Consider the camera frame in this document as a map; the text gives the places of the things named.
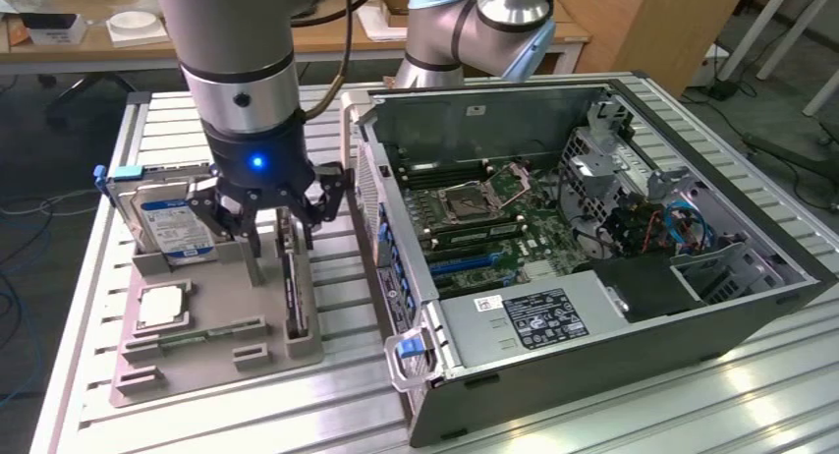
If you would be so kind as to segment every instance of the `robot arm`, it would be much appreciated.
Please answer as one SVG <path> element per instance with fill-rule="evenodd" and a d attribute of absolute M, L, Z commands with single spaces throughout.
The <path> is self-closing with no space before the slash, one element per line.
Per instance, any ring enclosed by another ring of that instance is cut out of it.
<path fill-rule="evenodd" d="M 290 17 L 320 1 L 160 0 L 214 161 L 189 204 L 213 232 L 253 246 L 258 209 L 288 207 L 312 228 L 334 219 L 342 198 L 341 165 L 316 167 L 305 155 L 293 64 Z M 514 81 L 532 74 L 553 34 L 549 2 L 410 4 L 398 86 L 460 84 L 461 63 Z M 316 179 L 324 192 L 312 203 Z"/>

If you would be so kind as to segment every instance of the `motherboard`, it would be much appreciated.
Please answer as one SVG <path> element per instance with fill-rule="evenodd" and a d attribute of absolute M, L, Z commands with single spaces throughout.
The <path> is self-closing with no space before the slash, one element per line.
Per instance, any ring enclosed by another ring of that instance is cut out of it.
<path fill-rule="evenodd" d="M 557 208 L 558 184 L 542 179 L 549 172 L 509 159 L 402 173 L 441 299 L 570 274 L 588 261 Z"/>

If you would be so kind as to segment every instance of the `blue expansion slot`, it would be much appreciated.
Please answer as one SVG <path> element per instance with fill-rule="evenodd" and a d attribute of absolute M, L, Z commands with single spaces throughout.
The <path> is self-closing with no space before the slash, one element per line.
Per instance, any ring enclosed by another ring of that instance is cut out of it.
<path fill-rule="evenodd" d="M 500 259 L 501 253 L 492 253 L 480 257 L 472 257 L 461 259 L 453 262 L 445 262 L 441 264 L 433 264 L 428 267 L 430 275 L 444 275 L 461 270 L 480 269 L 481 267 L 490 267 L 496 265 Z"/>

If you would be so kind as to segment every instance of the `wooden desk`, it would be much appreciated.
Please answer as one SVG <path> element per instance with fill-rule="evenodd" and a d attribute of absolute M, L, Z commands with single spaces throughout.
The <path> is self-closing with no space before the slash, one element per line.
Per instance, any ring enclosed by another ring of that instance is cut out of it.
<path fill-rule="evenodd" d="M 0 75 L 90 73 L 106 71 L 137 71 L 177 67 L 170 42 L 128 48 L 113 48 L 105 19 L 113 7 L 128 5 L 133 0 L 46 0 L 48 6 L 64 13 L 81 14 L 96 22 L 88 27 L 81 44 L 74 46 L 36 46 L 29 41 L 18 46 L 8 45 L 5 22 L 0 22 Z M 320 6 L 318 13 L 332 13 L 342 7 L 342 0 L 329 0 Z M 572 72 L 578 50 L 588 41 L 588 33 L 572 22 L 560 6 L 556 10 L 557 33 L 549 52 L 562 53 L 554 72 Z M 342 54 L 344 20 L 329 24 L 296 28 L 293 43 L 297 62 L 337 61 Z M 404 41 L 372 41 L 354 18 L 352 31 L 352 59 L 400 59 Z"/>

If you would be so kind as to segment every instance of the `floor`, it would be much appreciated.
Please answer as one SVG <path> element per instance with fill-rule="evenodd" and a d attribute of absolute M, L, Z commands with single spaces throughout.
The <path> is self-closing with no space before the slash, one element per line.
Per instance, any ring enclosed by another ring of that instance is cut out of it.
<path fill-rule="evenodd" d="M 750 14 L 730 19 L 720 36 L 721 44 L 734 46 L 753 17 Z M 781 29 L 780 25 L 769 26 L 756 43 L 756 50 Z M 836 146 L 817 145 L 824 134 L 817 122 L 802 117 L 800 109 L 839 68 L 839 53 L 806 39 L 800 40 L 792 53 L 768 81 L 758 82 L 753 79 L 756 69 L 744 76 L 757 90 L 756 98 L 738 94 L 716 105 L 742 132 L 764 136 L 813 157 L 821 157 Z M 382 75 L 394 74 L 397 66 L 397 61 L 353 63 L 348 82 L 380 80 Z M 336 68 L 336 63 L 300 66 L 301 83 L 326 84 Z M 141 90 L 185 89 L 176 71 L 132 73 L 126 78 Z M 57 79 L 57 87 L 65 88 L 78 77 L 58 76 Z M 10 80 L 0 79 L 0 85 Z M 56 132 L 44 125 L 41 109 L 57 92 L 57 88 L 44 89 L 34 77 L 25 76 L 18 78 L 9 91 L 0 94 L 0 201 L 4 203 L 12 198 L 44 198 L 68 191 L 89 189 L 93 167 L 109 161 L 124 94 L 110 85 L 97 85 L 66 107 L 68 127 L 65 131 Z M 704 99 L 697 91 L 688 91 L 686 94 L 696 100 Z M 737 134 L 706 105 L 692 105 L 689 108 L 726 141 L 741 145 Z M 824 121 L 839 122 L 839 98 L 831 99 L 818 116 Z M 790 190 L 792 175 L 785 166 L 765 155 L 757 155 L 752 160 Z M 832 194 L 832 187 L 816 177 L 801 173 L 800 193 L 810 200 L 825 200 Z M 68 200 L 60 204 L 57 211 L 81 209 L 94 203 L 96 199 L 96 195 L 86 195 Z M 32 205 L 28 202 L 16 206 Z M 820 210 L 813 213 L 839 230 L 837 216 Z M 37 214 L 21 218 L 16 220 L 0 215 L 0 255 L 5 255 L 28 239 L 32 231 L 21 227 L 38 226 L 38 221 L 42 220 L 42 216 Z M 9 274 L 34 317 L 44 367 L 34 382 L 26 387 L 24 396 L 0 406 L 0 454 L 26 452 L 32 440 L 41 393 L 46 384 L 45 374 L 49 374 L 57 350 L 90 224 L 92 214 L 56 217 L 49 224 L 48 250 L 32 265 Z M 40 247 L 33 247 L 33 253 L 28 256 L 37 255 L 38 249 Z M 9 262 L 8 267 L 4 266 L 4 270 L 25 261 L 25 256 L 16 259 Z M 8 317 L 0 318 L 0 338 L 9 332 L 10 321 Z M 21 328 L 9 346 L 0 352 L 0 399 L 30 375 L 34 363 L 30 335 Z"/>

